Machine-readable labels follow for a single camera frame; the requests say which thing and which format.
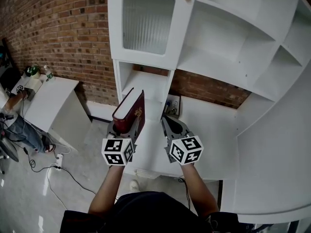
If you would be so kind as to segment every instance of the sneaker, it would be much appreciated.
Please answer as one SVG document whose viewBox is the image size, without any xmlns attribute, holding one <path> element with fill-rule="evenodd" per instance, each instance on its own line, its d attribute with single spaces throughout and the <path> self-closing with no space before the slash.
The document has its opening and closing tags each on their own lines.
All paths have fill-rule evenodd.
<svg viewBox="0 0 311 233">
<path fill-rule="evenodd" d="M 52 153 L 53 151 L 55 150 L 55 145 L 54 144 L 50 144 L 50 145 L 47 145 L 46 148 L 45 148 L 45 153 Z"/>
<path fill-rule="evenodd" d="M 130 182 L 130 192 L 131 193 L 140 192 L 139 184 L 138 184 L 138 182 L 136 180 L 132 180 Z"/>
</svg>

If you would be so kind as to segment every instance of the white tile floor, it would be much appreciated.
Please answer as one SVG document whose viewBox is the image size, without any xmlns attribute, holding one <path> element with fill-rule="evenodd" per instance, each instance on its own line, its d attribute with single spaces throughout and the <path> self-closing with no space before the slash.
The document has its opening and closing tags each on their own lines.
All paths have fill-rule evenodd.
<svg viewBox="0 0 311 233">
<path fill-rule="evenodd" d="M 85 139 L 84 150 L 72 152 L 63 159 L 63 168 L 94 192 L 97 192 L 108 171 L 101 154 L 106 128 L 106 123 L 94 120 Z M 56 153 L 67 151 L 61 146 L 56 148 Z M 5 175 L 0 174 L 0 232 L 58 233 L 65 208 L 49 189 L 47 171 L 32 172 L 23 150 L 19 150 L 18 154 L 19 163 L 10 159 L 0 160 L 1 168 L 6 171 Z M 31 150 L 30 158 L 36 161 L 35 170 L 55 162 L 53 154 L 36 154 Z M 51 168 L 49 179 L 53 191 L 69 210 L 87 212 L 94 197 L 92 193 L 83 190 L 62 170 Z M 187 205 L 185 185 L 164 176 L 150 180 L 124 174 L 118 196 L 128 193 L 132 179 L 139 182 L 142 191 L 163 191 Z M 208 183 L 207 186 L 217 198 L 218 182 Z"/>
</svg>

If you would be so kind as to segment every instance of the plastic bottle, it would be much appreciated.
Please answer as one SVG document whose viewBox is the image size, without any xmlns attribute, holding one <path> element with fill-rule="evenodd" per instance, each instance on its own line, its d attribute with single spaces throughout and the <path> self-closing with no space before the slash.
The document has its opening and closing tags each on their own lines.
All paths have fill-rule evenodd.
<svg viewBox="0 0 311 233">
<path fill-rule="evenodd" d="M 47 76 L 48 80 L 54 80 L 53 74 L 51 70 L 48 68 L 48 66 L 44 65 L 43 68 L 45 70 L 45 75 Z"/>
</svg>

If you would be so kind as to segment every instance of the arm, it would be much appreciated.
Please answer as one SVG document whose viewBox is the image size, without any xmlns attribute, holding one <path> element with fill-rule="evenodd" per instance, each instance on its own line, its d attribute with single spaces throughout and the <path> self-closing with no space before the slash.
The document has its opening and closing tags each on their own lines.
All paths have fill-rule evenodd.
<svg viewBox="0 0 311 233">
<path fill-rule="evenodd" d="M 105 217 L 115 203 L 124 166 L 112 166 L 106 178 L 93 199 L 88 213 Z"/>
<path fill-rule="evenodd" d="M 7 111 L 10 111 L 13 109 L 13 107 L 19 102 L 21 101 L 24 97 L 27 96 L 27 92 L 26 91 L 22 91 L 22 93 L 18 93 L 16 96 L 9 98 L 9 100 L 6 102 L 4 108 Z"/>
<path fill-rule="evenodd" d="M 181 166 L 185 180 L 187 182 L 189 194 L 199 217 L 206 217 L 210 213 L 218 212 L 215 198 L 210 193 L 194 165 L 187 164 Z"/>
</svg>

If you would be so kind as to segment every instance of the jeans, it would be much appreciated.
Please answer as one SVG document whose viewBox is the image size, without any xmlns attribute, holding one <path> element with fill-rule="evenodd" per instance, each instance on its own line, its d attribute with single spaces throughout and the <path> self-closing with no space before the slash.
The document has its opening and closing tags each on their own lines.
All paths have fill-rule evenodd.
<svg viewBox="0 0 311 233">
<path fill-rule="evenodd" d="M 18 116 L 15 122 L 7 130 L 5 130 L 5 134 L 12 140 L 21 140 L 29 147 L 37 149 L 41 153 L 45 152 L 45 146 L 43 145 L 39 134 L 27 122 L 25 123 L 21 116 Z"/>
</svg>

